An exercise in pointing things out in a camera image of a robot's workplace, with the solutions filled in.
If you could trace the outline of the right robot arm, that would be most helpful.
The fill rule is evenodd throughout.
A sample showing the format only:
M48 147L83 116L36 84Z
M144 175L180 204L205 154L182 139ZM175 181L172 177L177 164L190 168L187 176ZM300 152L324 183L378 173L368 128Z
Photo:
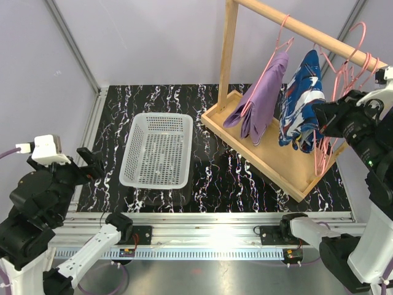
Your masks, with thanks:
M325 267L350 292L392 288L392 90L351 90L331 103L315 104L318 130L341 138L362 163L349 180L355 217L365 222L362 235L334 231L304 213L282 217L279 238L306 242Z

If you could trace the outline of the blue patterned trousers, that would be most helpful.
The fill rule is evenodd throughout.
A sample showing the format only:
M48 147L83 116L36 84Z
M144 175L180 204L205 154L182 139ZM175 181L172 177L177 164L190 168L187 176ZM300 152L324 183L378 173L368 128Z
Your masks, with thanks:
M313 151L314 141L323 136L312 106L324 102L319 56L313 49L300 63L280 102L279 145L291 144L307 154Z

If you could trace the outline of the purple trousers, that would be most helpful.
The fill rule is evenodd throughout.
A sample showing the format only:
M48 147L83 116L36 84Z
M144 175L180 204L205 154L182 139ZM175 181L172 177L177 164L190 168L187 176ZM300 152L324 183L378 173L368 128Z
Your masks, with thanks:
M274 109L281 91L282 78L285 75L289 55L286 52L277 53L257 90L251 99L251 106L246 115L241 118L241 112L258 79L249 87L232 113L225 119L225 128L235 127L241 123L240 137L249 137L253 145L260 144L263 134L273 120Z

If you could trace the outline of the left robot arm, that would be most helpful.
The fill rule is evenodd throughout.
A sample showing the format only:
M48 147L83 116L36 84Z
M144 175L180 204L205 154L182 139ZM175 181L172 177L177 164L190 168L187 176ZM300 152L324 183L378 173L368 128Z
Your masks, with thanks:
M10 285L9 294L73 294L104 252L133 237L132 220L111 213L75 255L44 270L49 242L54 230L64 224L76 187L104 176L101 152L80 147L77 153L86 163L82 167L64 154L46 155L46 163L29 156L33 171L10 193L13 207L1 222L1 271Z

